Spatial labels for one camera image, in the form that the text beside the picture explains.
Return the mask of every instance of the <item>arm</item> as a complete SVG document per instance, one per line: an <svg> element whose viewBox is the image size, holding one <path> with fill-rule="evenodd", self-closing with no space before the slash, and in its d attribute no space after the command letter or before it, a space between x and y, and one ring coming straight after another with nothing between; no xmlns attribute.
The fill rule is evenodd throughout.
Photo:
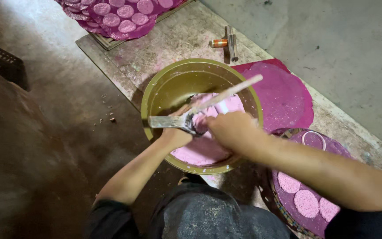
<svg viewBox="0 0 382 239"><path fill-rule="evenodd" d="M382 210L382 171L356 160L269 136L248 114L207 118L225 147L250 160L287 173L348 209Z"/></svg>
<svg viewBox="0 0 382 239"><path fill-rule="evenodd" d="M185 108L186 105L172 115L181 115ZM95 202L100 199L111 199L131 205L163 159L170 152L188 144L191 140L192 136L180 129L164 129L160 138L104 185Z"/></svg>

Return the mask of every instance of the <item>forearm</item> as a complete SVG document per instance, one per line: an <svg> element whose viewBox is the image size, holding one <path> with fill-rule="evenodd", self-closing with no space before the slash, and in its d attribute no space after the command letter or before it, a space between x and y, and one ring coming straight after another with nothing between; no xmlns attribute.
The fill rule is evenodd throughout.
<svg viewBox="0 0 382 239"><path fill-rule="evenodd" d="M172 150L163 138L156 140L105 184L96 201L112 199L128 205L132 204L157 167Z"/></svg>
<svg viewBox="0 0 382 239"><path fill-rule="evenodd" d="M285 172L346 208L382 210L382 171L356 160L256 133L246 152L257 162Z"/></svg>

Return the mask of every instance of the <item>white plastic ring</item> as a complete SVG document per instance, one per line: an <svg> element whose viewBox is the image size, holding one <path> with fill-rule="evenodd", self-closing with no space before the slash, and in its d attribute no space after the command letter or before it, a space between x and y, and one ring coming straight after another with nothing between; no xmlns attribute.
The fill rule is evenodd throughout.
<svg viewBox="0 0 382 239"><path fill-rule="evenodd" d="M321 135L320 133L318 133L318 132L315 132L315 131L308 131L308 132L304 133L303 136L301 137L301 143L302 143L303 145L306 145L306 144L304 143L304 137L305 137L308 133L314 133L314 134L318 135L318 136L321 138L321 140L322 140L322 150L325 151L325 149L326 149L325 139L324 139L324 138L322 137L322 135Z"/></svg>

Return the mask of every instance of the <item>pink patty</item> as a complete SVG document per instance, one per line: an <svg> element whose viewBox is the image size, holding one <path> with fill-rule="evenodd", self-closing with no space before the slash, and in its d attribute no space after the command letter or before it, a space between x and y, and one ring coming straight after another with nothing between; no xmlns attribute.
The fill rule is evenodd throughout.
<svg viewBox="0 0 382 239"><path fill-rule="evenodd" d="M83 5L91 5L95 2L95 0L82 0L81 3Z"/></svg>
<svg viewBox="0 0 382 239"><path fill-rule="evenodd" d="M107 3L98 3L94 6L94 12L101 16L107 15L110 9L110 5Z"/></svg>
<svg viewBox="0 0 382 239"><path fill-rule="evenodd" d="M173 6L173 1L172 0L159 0L159 3L164 8L170 8L170 7Z"/></svg>
<svg viewBox="0 0 382 239"><path fill-rule="evenodd" d="M130 18L134 14L134 8L132 8L130 5L125 5L119 9L117 9L117 14L121 18Z"/></svg>
<svg viewBox="0 0 382 239"><path fill-rule="evenodd" d="M309 190L300 190L294 195L294 205L298 212L309 218L314 218L319 212L318 200Z"/></svg>
<svg viewBox="0 0 382 239"><path fill-rule="evenodd" d="M278 173L278 183L287 193L297 193L300 189L300 182L283 172Z"/></svg>
<svg viewBox="0 0 382 239"><path fill-rule="evenodd" d="M319 211L321 212L322 217L327 222L330 222L332 218L340 211L340 207L325 198L321 198L319 201Z"/></svg>
<svg viewBox="0 0 382 239"><path fill-rule="evenodd" d="M151 0L140 0L137 3L137 8L141 13L150 14L153 12L154 5Z"/></svg>
<svg viewBox="0 0 382 239"><path fill-rule="evenodd" d="M119 31L121 33L128 33L128 32L134 31L136 28L137 26L129 20L125 20L119 25Z"/></svg>
<svg viewBox="0 0 382 239"><path fill-rule="evenodd" d="M144 25L148 22L148 17L145 14L142 13L135 13L132 16L132 22L134 22L137 25Z"/></svg>
<svg viewBox="0 0 382 239"><path fill-rule="evenodd" d="M109 0L110 5L120 8L125 5L125 0Z"/></svg>
<svg viewBox="0 0 382 239"><path fill-rule="evenodd" d="M120 18L114 13L109 13L104 16L103 24L110 27L118 26L120 24Z"/></svg>

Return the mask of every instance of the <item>black sleeve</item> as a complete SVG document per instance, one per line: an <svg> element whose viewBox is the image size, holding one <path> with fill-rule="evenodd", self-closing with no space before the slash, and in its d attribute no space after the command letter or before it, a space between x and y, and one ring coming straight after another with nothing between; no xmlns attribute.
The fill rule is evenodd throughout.
<svg viewBox="0 0 382 239"><path fill-rule="evenodd" d="M139 232L129 206L103 199L94 205L84 237L87 239L135 239L139 237Z"/></svg>
<svg viewBox="0 0 382 239"><path fill-rule="evenodd" d="M382 211L342 209L325 229L326 239L382 239Z"/></svg>

